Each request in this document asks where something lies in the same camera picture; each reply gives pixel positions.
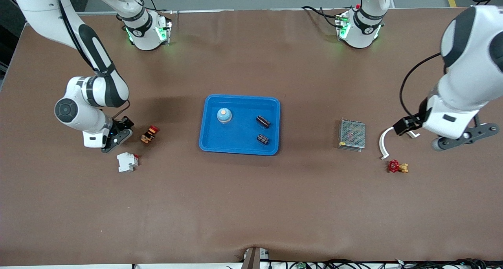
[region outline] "metal power supply unit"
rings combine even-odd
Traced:
[[[338,147],[361,152],[365,148],[365,124],[342,119],[339,127]]]

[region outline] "blue tray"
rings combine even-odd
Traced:
[[[228,108],[230,122],[223,124],[217,112]],[[255,119],[261,115],[271,126],[265,129]],[[264,145],[257,140],[269,138]],[[271,156],[278,152],[280,138],[280,101],[273,97],[212,94],[204,103],[199,147],[204,151]]]

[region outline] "red valve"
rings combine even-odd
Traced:
[[[398,163],[397,160],[393,159],[389,162],[388,170],[390,170],[392,173],[398,172],[399,168],[400,163]]]

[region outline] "white robotic arm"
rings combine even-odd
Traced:
[[[169,44],[171,20],[149,11],[141,0],[102,0],[113,8],[126,26],[131,42],[141,50]]]
[[[355,48],[369,46],[381,29],[381,22],[388,12],[391,0],[362,0],[360,8],[351,8],[336,20],[338,37]]]
[[[398,135],[423,127],[440,138],[436,150],[471,144],[499,131],[478,123],[477,113],[503,95],[503,13],[497,6],[473,6],[445,30],[441,55],[446,74],[420,106],[420,112],[395,124]],[[474,127],[467,127],[475,119]]]
[[[77,49],[93,68],[95,76],[70,79],[54,113],[63,124],[83,132],[84,146],[111,151],[131,136],[133,123],[127,117],[115,121],[96,108],[120,107],[129,97],[99,37],[75,13],[70,0],[16,1],[37,33]]]

